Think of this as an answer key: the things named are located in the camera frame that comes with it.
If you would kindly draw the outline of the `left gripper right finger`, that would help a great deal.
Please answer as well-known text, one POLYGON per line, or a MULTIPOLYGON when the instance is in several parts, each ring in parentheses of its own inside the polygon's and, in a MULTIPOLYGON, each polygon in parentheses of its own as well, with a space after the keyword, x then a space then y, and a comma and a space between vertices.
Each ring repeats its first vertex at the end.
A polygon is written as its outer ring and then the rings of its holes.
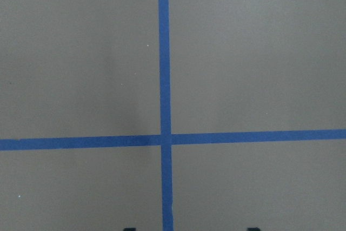
POLYGON ((247 231, 261 231, 261 229, 258 227, 249 227, 247 228, 247 231))

